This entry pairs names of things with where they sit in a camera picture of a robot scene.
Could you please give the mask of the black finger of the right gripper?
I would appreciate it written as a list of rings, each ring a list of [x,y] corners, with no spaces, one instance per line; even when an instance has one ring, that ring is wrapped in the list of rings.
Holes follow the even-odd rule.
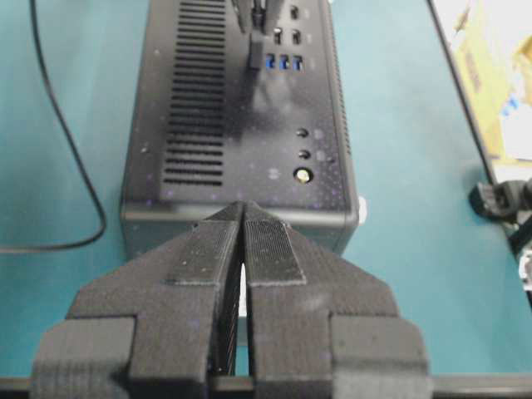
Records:
[[[252,27],[252,0],[231,0],[234,13],[237,17],[239,29],[242,33],[249,33]]]
[[[275,25],[283,11],[284,0],[264,0],[264,25]]]

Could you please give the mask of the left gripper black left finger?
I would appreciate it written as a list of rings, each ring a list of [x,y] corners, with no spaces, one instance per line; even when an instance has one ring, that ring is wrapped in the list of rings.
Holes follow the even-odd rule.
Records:
[[[235,370],[244,207],[82,287],[42,337],[33,398],[205,398]]]

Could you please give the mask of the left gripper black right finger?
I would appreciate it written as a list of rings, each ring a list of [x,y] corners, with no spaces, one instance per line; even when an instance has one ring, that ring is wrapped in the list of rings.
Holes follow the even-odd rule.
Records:
[[[390,287],[247,204],[250,371],[257,398],[428,398],[429,359]]]

